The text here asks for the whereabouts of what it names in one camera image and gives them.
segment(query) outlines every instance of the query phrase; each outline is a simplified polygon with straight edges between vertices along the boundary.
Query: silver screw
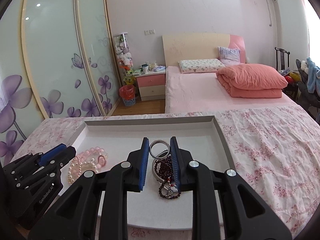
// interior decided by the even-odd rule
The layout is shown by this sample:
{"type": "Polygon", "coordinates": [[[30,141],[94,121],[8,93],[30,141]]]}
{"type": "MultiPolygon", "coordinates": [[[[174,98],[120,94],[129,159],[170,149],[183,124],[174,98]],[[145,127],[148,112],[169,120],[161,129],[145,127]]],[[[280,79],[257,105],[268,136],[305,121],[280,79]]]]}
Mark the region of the silver screw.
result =
{"type": "Polygon", "coordinates": [[[230,169],[230,170],[227,170],[227,175],[228,176],[230,176],[230,177],[234,177],[234,176],[236,176],[236,171],[235,170],[232,170],[232,169],[230,169]]]}
{"type": "Polygon", "coordinates": [[[196,167],[199,166],[199,162],[197,162],[197,161],[191,161],[191,162],[189,162],[189,165],[190,165],[192,168],[196,168],[196,167]]]}
{"type": "Polygon", "coordinates": [[[85,176],[86,178],[92,177],[92,176],[93,176],[93,171],[86,171],[86,172],[84,173],[84,176],[85,176]]]}
{"type": "Polygon", "coordinates": [[[123,168],[129,168],[130,166],[131,166],[131,163],[129,163],[129,162],[121,163],[121,167],[123,167],[123,168]]]}

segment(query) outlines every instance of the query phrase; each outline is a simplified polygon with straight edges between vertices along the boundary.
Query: wooden floor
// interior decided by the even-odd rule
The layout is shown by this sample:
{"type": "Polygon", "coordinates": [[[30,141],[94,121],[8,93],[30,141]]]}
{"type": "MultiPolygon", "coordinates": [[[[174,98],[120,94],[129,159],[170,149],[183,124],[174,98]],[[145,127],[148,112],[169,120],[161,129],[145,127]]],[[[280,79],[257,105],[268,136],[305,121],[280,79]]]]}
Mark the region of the wooden floor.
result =
{"type": "Polygon", "coordinates": [[[139,97],[133,106],[124,106],[121,100],[112,115],[164,114],[164,107],[165,99],[141,101],[139,97]]]}

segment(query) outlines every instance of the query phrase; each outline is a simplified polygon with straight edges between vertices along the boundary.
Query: pink wall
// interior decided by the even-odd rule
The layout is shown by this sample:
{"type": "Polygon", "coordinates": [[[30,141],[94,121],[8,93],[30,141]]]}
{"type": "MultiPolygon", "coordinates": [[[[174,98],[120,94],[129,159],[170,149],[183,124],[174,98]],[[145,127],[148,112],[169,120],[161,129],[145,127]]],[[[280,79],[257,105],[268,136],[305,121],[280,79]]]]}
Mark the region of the pink wall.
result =
{"type": "Polygon", "coordinates": [[[275,65],[276,22],[269,0],[107,0],[112,33],[127,31],[134,65],[164,64],[162,34],[229,33],[244,37],[253,63],[275,65]],[[155,35],[144,30],[155,29],[155,35]]]}

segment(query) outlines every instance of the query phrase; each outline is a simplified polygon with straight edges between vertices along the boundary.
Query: purple pillow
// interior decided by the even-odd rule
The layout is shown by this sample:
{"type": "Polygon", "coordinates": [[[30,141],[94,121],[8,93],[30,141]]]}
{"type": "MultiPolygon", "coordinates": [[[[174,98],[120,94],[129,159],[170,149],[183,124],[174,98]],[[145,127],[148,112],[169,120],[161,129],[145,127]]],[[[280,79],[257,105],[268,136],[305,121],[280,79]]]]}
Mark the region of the purple pillow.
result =
{"type": "Polygon", "coordinates": [[[224,47],[218,47],[220,54],[220,61],[225,66],[232,66],[240,64],[240,50],[239,49],[228,49],[224,47]]]}

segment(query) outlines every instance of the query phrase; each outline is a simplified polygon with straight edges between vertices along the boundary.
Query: white cup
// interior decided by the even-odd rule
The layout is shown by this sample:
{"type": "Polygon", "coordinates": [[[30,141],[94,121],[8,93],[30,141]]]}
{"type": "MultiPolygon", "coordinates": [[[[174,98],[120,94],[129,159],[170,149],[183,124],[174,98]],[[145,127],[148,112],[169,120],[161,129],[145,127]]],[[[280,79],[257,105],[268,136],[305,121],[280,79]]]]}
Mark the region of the white cup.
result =
{"type": "Polygon", "coordinates": [[[149,66],[142,67],[142,71],[144,74],[148,74],[149,66]]]}

